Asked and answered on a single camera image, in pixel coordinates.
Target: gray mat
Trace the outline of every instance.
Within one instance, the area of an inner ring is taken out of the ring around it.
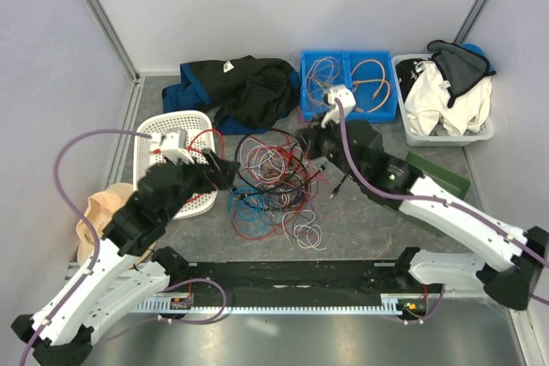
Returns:
[[[145,119],[162,113],[161,90],[176,82],[177,76],[148,77],[145,80],[135,128]],[[280,120],[275,127],[294,131],[298,127],[296,111]],[[471,179],[461,147],[409,147],[404,138],[400,115],[393,123],[378,123],[373,127],[382,134],[388,153],[406,158],[408,151],[413,151]],[[226,137],[226,156],[232,158],[240,139],[241,136]],[[276,139],[276,134],[268,133],[261,139],[275,143],[273,139]],[[125,161],[124,182],[131,182],[132,154],[133,146]],[[189,261],[396,258],[407,246],[419,246],[433,252],[467,251],[453,239],[436,236],[368,200],[350,181],[345,182],[339,194],[330,200],[330,192],[343,175],[332,165],[324,175],[329,182],[321,183],[318,196],[313,201],[318,211],[316,223],[323,229],[321,246],[327,248],[324,251],[303,250],[295,241],[289,243],[284,236],[273,236],[262,241],[240,238],[232,228],[226,210],[227,193],[219,193],[214,206],[207,213],[171,222],[167,233],[159,240],[158,247],[172,246]],[[474,187],[469,190],[466,201],[476,207],[479,205]]]

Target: white cloth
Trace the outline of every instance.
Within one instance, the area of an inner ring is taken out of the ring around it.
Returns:
[[[492,81],[484,77],[449,109],[444,78],[433,62],[423,62],[423,71],[410,89],[404,107],[416,135],[428,136],[442,121],[450,136],[463,136],[466,130],[479,133],[490,112]]]

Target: red wire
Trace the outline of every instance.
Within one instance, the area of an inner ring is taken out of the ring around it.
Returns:
[[[252,156],[253,156],[253,153],[255,151],[259,151],[259,150],[262,150],[262,149],[268,149],[268,150],[275,150],[277,153],[279,153],[283,158],[286,158],[288,157],[288,155],[290,153],[288,153],[287,151],[285,151],[284,149],[281,149],[280,147],[276,147],[276,146],[270,146],[270,145],[265,145],[264,147],[254,147],[250,150],[249,152],[249,156],[248,156],[248,162],[247,162],[247,165],[244,166],[244,168],[248,171],[248,173],[250,173],[251,177],[255,180],[257,180],[258,182],[261,182],[261,183],[265,183],[264,181],[258,179],[256,177],[256,174],[255,173],[252,173],[251,172],[251,165],[250,165],[250,153],[252,153]],[[269,184],[277,184],[280,180],[282,179],[282,176],[280,176],[278,179],[275,179],[275,180],[271,180],[269,181],[268,183]]]
[[[301,111],[301,108],[298,106],[298,125],[299,124],[306,124],[305,118],[303,116],[303,112]]]
[[[243,234],[241,231],[239,231],[238,227],[235,225],[234,218],[236,218],[236,215],[237,215],[237,211],[234,211],[232,213],[232,228],[234,229],[234,231],[236,232],[237,235],[239,235],[240,237],[242,237],[245,240],[263,240],[263,239],[266,239],[267,237],[269,237],[273,233],[275,233],[275,230],[278,227],[278,226],[274,227],[273,230],[270,231],[269,233],[267,233],[266,235],[263,235],[263,236],[260,236],[260,237],[249,237],[249,236],[246,236],[245,234]]]
[[[429,296],[429,287],[427,285],[423,285],[423,299],[421,299],[423,302],[427,300],[427,297]]]
[[[200,135],[203,135],[204,133],[206,132],[213,132],[215,134],[217,134],[219,137],[220,137],[220,140],[221,140],[221,158],[223,159],[223,156],[225,155],[225,139],[223,138],[223,135],[221,134],[221,132],[219,130],[216,130],[216,129],[206,129],[206,130],[203,130],[202,132],[200,132],[198,135],[196,135],[192,141],[190,141],[189,143],[189,146],[187,146],[187,150],[189,152],[194,152],[194,153],[199,153],[203,156],[202,152],[198,149],[195,149],[194,147],[192,147],[192,145],[195,143],[196,139],[200,136]],[[191,197],[189,200],[187,200],[185,202],[185,204],[187,203],[191,203],[193,201],[196,201],[198,199],[200,199],[202,196],[206,195],[205,193],[201,193],[199,195],[196,195],[196,196],[193,196]]]
[[[284,135],[284,137],[286,137],[286,141],[287,141],[287,146],[288,148],[291,147],[291,142],[290,140],[288,139],[288,136]],[[265,144],[264,142],[260,141],[259,139],[257,139],[255,136],[250,136],[251,139],[253,139],[254,141],[256,141],[257,143],[261,143],[262,145],[264,145],[265,147],[269,148],[269,149],[274,149],[276,151],[278,151],[279,153],[282,154],[282,156],[286,156],[288,157],[288,164],[287,164],[287,167],[290,167],[290,161],[292,159],[296,159],[295,155],[291,152],[288,152],[287,150],[284,149],[284,147],[277,147],[277,146],[270,146],[270,145],[267,145]],[[318,169],[314,166],[314,165],[311,165],[311,167],[315,170],[315,172],[318,171]],[[321,179],[322,181],[324,181],[325,183],[328,182],[328,179],[326,177],[324,177],[324,175],[322,173],[318,173],[318,178]]]
[[[225,139],[223,137],[223,135],[221,134],[221,132],[217,129],[206,129],[206,130],[203,130],[202,132],[200,132],[198,135],[196,135],[192,141],[190,141],[189,143],[189,146],[187,146],[187,150],[189,150],[189,147],[192,147],[192,145],[195,143],[196,139],[198,139],[198,137],[200,137],[201,135],[203,135],[204,133],[206,132],[212,132],[212,133],[215,133],[216,135],[218,135],[220,137],[220,140],[221,140],[221,150],[220,150],[220,157],[223,159],[223,156],[225,155]]]

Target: blue wire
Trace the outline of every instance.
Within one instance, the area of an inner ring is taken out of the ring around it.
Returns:
[[[236,189],[229,195],[227,210],[231,214],[237,229],[248,235],[248,237],[263,237],[269,232],[267,209],[265,196],[254,188]],[[236,219],[246,222],[246,227],[243,228],[237,225]]]

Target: white wire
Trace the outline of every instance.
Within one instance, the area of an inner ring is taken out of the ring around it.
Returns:
[[[304,150],[300,146],[296,146],[293,148],[293,150],[295,149],[300,150],[301,153],[303,154],[303,159],[301,160],[303,163],[303,166],[305,166],[305,168],[312,167],[312,169],[315,171],[314,175],[316,176],[311,180],[311,185],[315,184],[316,182],[318,182],[318,176],[320,175],[320,173],[317,174],[318,168],[312,163],[310,159],[307,159],[307,157],[305,156]]]
[[[331,68],[329,69],[329,73],[327,73],[326,75],[322,75],[322,72],[326,71],[326,68],[328,66],[320,68],[323,62],[326,62],[329,66],[331,66]],[[335,81],[337,76],[339,76],[340,72],[340,64],[337,59],[335,59],[335,57],[323,57],[313,62],[313,64],[309,68],[309,71],[307,72],[307,76],[305,77],[305,92],[307,93],[307,98],[311,101],[311,103],[317,106],[325,105],[324,102],[316,100],[312,97],[311,83],[315,83],[324,91],[328,87],[333,86],[333,82]]]
[[[248,140],[253,140],[251,137],[246,139],[243,144],[240,146],[240,152],[238,154],[240,158],[240,163],[243,164],[242,159],[242,148]],[[274,150],[272,147],[263,145],[262,143],[256,144],[250,149],[248,155],[246,156],[246,162],[249,167],[249,172],[254,176],[254,178],[261,183],[274,183],[277,182],[283,175],[286,173],[286,163],[282,155]],[[277,171],[277,174],[274,174],[271,177],[265,177],[261,174],[261,168],[263,165],[268,163],[273,171]]]
[[[295,225],[293,227],[293,236],[295,237],[298,243],[298,246],[301,249],[314,249],[318,251],[326,250],[327,248],[319,248],[320,243],[323,240],[323,230],[320,227],[320,225],[313,223],[317,219],[317,215],[310,209],[304,209],[301,212],[299,212],[299,214],[302,215],[305,212],[309,212],[311,214],[311,218],[309,219],[309,221],[303,224]],[[286,239],[288,239],[288,242],[292,244],[292,241],[290,240],[290,237],[287,234],[286,226],[285,226],[286,216],[290,213],[295,213],[295,212],[293,211],[286,212],[282,217],[282,230],[284,231],[284,236],[286,236]],[[309,234],[311,232],[313,232],[317,236],[317,240],[315,242],[312,242],[311,239],[309,238]],[[305,240],[307,242],[305,242],[301,238],[302,236],[305,236]]]

